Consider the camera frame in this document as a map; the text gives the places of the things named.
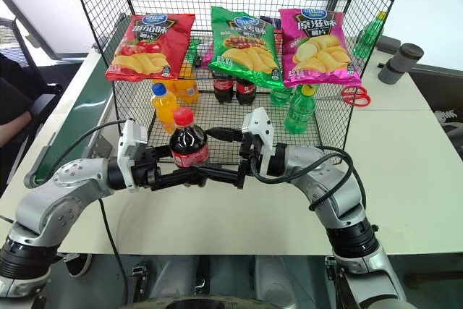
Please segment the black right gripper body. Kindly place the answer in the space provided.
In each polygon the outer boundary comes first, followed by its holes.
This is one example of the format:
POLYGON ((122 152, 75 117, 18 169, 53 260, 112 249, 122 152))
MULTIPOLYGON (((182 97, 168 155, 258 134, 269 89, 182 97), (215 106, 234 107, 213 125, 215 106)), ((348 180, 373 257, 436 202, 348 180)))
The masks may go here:
POLYGON ((260 160, 260 153, 262 150, 263 141, 259 135, 244 134, 239 149, 239 156, 241 157, 238 166, 237 188, 244 187, 245 179, 247 176, 252 176, 251 159, 256 158, 260 160))

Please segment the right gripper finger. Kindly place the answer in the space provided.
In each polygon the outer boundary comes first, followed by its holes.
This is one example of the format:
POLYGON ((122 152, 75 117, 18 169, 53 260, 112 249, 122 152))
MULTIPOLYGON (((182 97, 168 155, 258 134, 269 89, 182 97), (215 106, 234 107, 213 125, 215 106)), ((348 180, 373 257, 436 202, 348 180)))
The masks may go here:
POLYGON ((217 140, 224 142, 241 142, 242 131, 229 127, 212 127, 205 131, 205 133, 217 140))
POLYGON ((193 165, 191 169, 196 175, 202 178, 202 181, 207 181, 209 179, 233 185, 237 189, 242 188, 242 176, 236 170, 225 169, 213 164, 193 165))

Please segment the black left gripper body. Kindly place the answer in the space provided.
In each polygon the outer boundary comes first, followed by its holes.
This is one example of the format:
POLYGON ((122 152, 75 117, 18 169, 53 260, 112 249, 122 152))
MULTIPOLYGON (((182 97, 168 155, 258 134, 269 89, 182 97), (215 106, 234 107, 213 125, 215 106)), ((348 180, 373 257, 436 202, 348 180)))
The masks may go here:
POLYGON ((132 166, 132 177, 136 187, 150 190, 161 189, 159 182, 161 171, 158 167, 161 153, 161 146, 148 146, 137 155, 135 164, 132 166))

